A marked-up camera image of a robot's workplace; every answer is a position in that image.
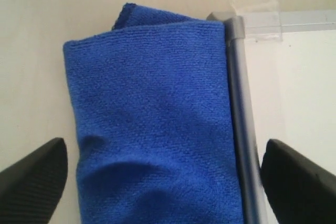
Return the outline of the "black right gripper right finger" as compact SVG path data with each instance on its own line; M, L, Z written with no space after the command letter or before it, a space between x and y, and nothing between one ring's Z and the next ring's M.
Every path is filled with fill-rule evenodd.
M335 223L335 175L270 139L261 181L279 223Z

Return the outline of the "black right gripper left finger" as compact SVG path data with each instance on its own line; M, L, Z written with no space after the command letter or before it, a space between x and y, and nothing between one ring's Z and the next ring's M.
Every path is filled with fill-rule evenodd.
M1 223L49 223L67 176L67 148L59 137L3 170Z

